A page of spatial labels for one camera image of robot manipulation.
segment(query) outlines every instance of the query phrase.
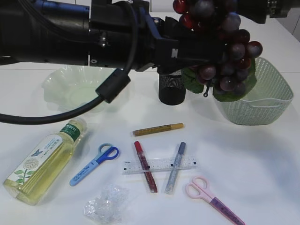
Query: pink scissors handle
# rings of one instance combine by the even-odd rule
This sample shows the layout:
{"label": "pink scissors handle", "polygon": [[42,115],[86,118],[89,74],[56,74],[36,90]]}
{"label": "pink scissors handle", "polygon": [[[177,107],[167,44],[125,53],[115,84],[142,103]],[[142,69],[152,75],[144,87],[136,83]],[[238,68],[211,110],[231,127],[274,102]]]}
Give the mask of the pink scissors handle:
{"label": "pink scissors handle", "polygon": [[[197,180],[202,180],[205,184],[204,187],[201,187],[198,185]],[[195,191],[198,192],[197,195],[194,195],[190,192],[189,187],[192,187]],[[192,199],[203,199],[205,200],[208,204],[211,202],[211,200],[215,197],[211,191],[210,191],[210,184],[208,180],[206,180],[204,177],[194,177],[192,179],[192,182],[188,183],[186,185],[186,193],[187,195],[192,198]]]}

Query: blue scissors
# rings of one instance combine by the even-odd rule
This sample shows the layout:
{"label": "blue scissors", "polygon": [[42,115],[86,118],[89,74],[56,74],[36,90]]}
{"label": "blue scissors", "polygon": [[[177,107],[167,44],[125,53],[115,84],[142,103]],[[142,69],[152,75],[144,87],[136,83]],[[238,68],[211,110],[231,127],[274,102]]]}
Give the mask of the blue scissors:
{"label": "blue scissors", "polygon": [[[116,154],[114,156],[109,156],[114,151],[116,151]],[[102,144],[98,149],[98,155],[92,161],[90,161],[90,163],[87,164],[72,180],[70,180],[70,185],[75,186],[80,181],[82,181],[87,175],[89,175],[90,172],[92,172],[97,166],[99,166],[106,160],[115,159],[119,155],[119,153],[119,149],[114,147],[112,144]]]}

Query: green leaf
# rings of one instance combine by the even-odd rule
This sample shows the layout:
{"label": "green leaf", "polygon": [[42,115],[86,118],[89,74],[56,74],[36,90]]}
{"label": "green leaf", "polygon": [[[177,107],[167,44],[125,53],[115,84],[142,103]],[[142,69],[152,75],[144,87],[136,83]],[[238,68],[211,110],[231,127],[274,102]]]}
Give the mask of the green leaf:
{"label": "green leaf", "polygon": [[219,102],[235,102],[235,101],[238,101],[238,100],[242,99],[243,97],[245,97],[255,87],[256,82],[257,82],[257,79],[255,76],[255,59],[252,59],[251,67],[249,68],[249,76],[245,81],[243,81],[243,83],[246,86],[246,92],[244,95],[236,96],[232,92],[228,92],[224,95],[219,95],[214,90],[213,96]]}
{"label": "green leaf", "polygon": [[29,172],[26,173],[26,175],[32,175],[35,171],[34,170],[31,170]]}
{"label": "green leaf", "polygon": [[196,73],[190,68],[184,68],[181,72],[188,77],[196,78]]}
{"label": "green leaf", "polygon": [[23,170],[18,170],[18,171],[15,171],[15,174],[22,174],[22,173],[24,173],[24,171],[23,171]]}
{"label": "green leaf", "polygon": [[23,180],[23,179],[17,179],[16,182],[17,182],[18,184],[20,184],[20,183],[23,183],[24,180]]}
{"label": "green leaf", "polygon": [[202,93],[204,90],[204,85],[196,81],[195,72],[189,68],[182,69],[182,81],[184,87],[195,94]]}

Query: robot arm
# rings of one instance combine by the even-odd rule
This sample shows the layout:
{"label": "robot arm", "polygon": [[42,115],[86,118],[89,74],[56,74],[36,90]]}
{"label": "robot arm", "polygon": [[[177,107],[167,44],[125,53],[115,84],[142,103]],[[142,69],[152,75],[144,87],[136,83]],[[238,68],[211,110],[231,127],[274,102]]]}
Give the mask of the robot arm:
{"label": "robot arm", "polygon": [[[267,15],[286,16],[290,8],[298,6],[299,0],[239,0],[238,13],[264,23]],[[33,125],[67,120],[103,100],[111,102],[130,82],[127,73],[131,68],[142,72],[154,67],[159,74],[170,74],[222,58],[224,44],[213,34],[199,37],[173,18],[152,18],[149,3],[142,0],[133,1],[129,7],[131,15],[125,8],[124,2],[112,4],[111,0],[92,0],[91,9],[46,0],[0,0],[0,65],[130,65],[124,71],[116,69],[96,90],[99,98],[72,112],[40,118],[0,114],[0,122]]]}

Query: purple scissors blade cover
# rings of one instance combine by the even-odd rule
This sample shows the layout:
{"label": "purple scissors blade cover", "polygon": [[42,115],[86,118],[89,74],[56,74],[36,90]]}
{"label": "purple scissors blade cover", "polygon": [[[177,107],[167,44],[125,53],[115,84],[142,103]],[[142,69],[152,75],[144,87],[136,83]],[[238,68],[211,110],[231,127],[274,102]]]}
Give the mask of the purple scissors blade cover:
{"label": "purple scissors blade cover", "polygon": [[227,208],[216,197],[213,200],[211,200],[210,205],[213,206],[220,213],[222,213],[225,217],[227,217],[234,224],[236,224],[236,225],[246,225],[240,218],[238,218],[229,208]]}

